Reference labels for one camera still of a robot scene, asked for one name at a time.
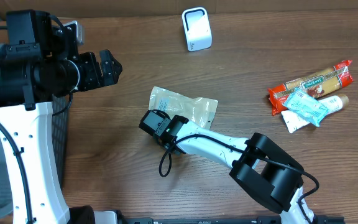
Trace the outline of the white cosmetic tube gold cap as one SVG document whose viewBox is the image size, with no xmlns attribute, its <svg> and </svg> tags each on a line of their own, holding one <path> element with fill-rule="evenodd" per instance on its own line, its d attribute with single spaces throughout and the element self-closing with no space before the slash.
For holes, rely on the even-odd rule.
<svg viewBox="0 0 358 224">
<path fill-rule="evenodd" d="M 345 108 L 349 104 L 349 98 L 345 94 L 338 94 L 324 98 L 319 102 L 328 107 L 328 114 L 332 114 Z M 310 124 L 309 121 L 304 120 L 292 111 L 282 111 L 281 114 L 289 133 L 294 133 L 296 130 Z"/>
</svg>

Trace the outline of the teal snack packet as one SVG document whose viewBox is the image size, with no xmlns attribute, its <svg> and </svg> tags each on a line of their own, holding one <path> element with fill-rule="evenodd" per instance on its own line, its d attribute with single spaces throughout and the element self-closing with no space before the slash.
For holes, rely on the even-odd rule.
<svg viewBox="0 0 358 224">
<path fill-rule="evenodd" d="M 329 112 L 327 106 L 300 88 L 295 88 L 295 91 L 288 96 L 283 105 L 316 127 L 320 127 L 320 122 Z"/>
</svg>

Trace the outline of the beige mushroom pouch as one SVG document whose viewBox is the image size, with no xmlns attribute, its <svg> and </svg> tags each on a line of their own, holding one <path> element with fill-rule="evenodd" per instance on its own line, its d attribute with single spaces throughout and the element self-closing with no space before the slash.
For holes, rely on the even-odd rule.
<svg viewBox="0 0 358 224">
<path fill-rule="evenodd" d="M 210 129 L 218 107 L 218 100 L 187 96 L 154 86 L 149 100 L 149 110 L 160 110 L 173 118 L 180 115 L 198 126 Z"/>
</svg>

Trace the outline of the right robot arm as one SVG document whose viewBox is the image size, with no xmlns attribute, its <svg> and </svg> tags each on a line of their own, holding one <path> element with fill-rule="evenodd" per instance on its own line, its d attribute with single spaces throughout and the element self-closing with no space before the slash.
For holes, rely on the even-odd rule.
<svg viewBox="0 0 358 224">
<path fill-rule="evenodd" d="M 225 136 L 160 110 L 148 110 L 139 127 L 165 149 L 164 158 L 194 154 L 228 167 L 230 177 L 257 203 L 279 214 L 282 223 L 317 222 L 305 202 L 304 168 L 267 136 Z"/>
</svg>

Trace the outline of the red orange pasta package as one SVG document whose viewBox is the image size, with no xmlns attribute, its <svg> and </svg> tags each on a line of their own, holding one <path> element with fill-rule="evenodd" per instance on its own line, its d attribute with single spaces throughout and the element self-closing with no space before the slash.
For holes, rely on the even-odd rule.
<svg viewBox="0 0 358 224">
<path fill-rule="evenodd" d="M 272 104 L 272 115 L 274 116 L 287 110 L 284 102 L 296 88 L 318 99 L 350 85 L 353 82 L 353 78 L 349 73 L 351 63 L 352 60 L 343 60 L 327 69 L 269 88 L 268 98 Z"/>
</svg>

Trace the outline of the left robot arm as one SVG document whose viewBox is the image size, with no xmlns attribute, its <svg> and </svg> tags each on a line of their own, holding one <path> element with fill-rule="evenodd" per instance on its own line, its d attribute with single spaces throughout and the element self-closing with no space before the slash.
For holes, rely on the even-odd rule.
<svg viewBox="0 0 358 224">
<path fill-rule="evenodd" d="M 115 211 L 70 208 L 63 198 L 52 144 L 54 98 L 114 85 L 122 65 L 108 50 L 80 54 L 77 22 L 44 11 L 6 15 L 0 45 L 0 139 L 14 223 L 117 223 Z"/>
</svg>

